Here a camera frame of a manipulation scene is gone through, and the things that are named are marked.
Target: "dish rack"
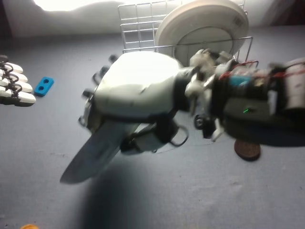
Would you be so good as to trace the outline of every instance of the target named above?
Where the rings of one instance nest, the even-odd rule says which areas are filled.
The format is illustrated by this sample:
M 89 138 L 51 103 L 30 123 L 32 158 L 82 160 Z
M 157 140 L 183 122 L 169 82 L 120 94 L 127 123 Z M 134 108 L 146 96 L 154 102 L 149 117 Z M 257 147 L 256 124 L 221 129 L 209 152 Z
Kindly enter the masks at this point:
M 189 65 L 189 59 L 192 55 L 189 54 L 189 50 L 200 50 L 204 48 L 206 44 L 213 43 L 213 45 L 222 42 L 241 42 L 244 40 L 244 44 L 237 53 L 230 53 L 232 58 L 235 58 L 239 62 L 246 62 L 249 57 L 250 49 L 253 42 L 253 37 L 242 37 L 238 39 L 219 40 L 211 42 L 200 42 L 180 45 L 167 45 L 167 46 L 155 46 L 155 34 L 163 21 L 163 19 L 175 8 L 183 4 L 183 0 L 162 0 L 155 2 L 146 2 L 138 4 L 124 4 L 118 7 L 119 16 L 121 20 L 121 33 L 123 38 L 124 50 L 126 52 L 137 51 L 149 51 L 149 52 L 163 52 L 171 53 L 174 57 L 175 49 L 182 47 L 186 49 L 186 63 Z M 238 4 L 244 9 L 245 0 L 240 0 Z

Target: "brown round object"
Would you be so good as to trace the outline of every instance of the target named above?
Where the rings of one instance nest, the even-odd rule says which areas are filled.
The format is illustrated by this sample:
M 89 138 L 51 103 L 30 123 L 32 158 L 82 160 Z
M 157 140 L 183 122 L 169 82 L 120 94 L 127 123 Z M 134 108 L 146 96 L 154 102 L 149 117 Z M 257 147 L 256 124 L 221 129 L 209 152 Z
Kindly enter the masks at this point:
M 234 150 L 239 157 L 246 161 L 255 161 L 261 154 L 261 147 L 259 144 L 244 142 L 239 139 L 234 143 Z

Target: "blue block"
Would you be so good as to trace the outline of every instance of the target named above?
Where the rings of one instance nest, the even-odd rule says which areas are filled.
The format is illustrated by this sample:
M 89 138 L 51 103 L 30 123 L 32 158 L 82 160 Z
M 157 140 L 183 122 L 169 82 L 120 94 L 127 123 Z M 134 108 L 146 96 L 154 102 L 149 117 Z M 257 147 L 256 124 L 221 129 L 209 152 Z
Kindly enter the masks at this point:
M 45 96 L 49 89 L 52 87 L 54 80 L 49 77 L 43 77 L 39 84 L 36 86 L 34 93 L 37 96 Z

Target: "bright light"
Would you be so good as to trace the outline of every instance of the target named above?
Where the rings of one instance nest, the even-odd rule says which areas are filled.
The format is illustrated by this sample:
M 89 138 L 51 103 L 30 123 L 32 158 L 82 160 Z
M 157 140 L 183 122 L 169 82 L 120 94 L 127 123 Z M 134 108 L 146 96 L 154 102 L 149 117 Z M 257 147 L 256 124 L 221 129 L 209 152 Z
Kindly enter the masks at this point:
M 107 0 L 34 0 L 45 11 L 71 11 L 101 1 Z

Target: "gray tabletop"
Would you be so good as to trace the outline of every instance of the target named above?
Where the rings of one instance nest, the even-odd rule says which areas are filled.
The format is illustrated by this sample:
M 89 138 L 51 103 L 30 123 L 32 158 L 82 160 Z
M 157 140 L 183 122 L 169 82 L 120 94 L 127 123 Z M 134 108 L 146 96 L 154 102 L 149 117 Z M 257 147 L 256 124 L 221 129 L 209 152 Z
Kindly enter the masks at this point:
M 250 59 L 305 56 L 305 26 L 253 29 Z M 60 176 L 89 133 L 77 124 L 91 76 L 122 53 L 120 35 L 2 42 L 31 85 L 55 83 L 34 106 L 0 106 L 0 229 L 300 229 L 305 224 L 305 150 L 262 146 L 253 163 L 234 140 L 202 139 L 187 114 L 189 141 L 178 149 L 118 154 L 97 179 L 68 186 Z

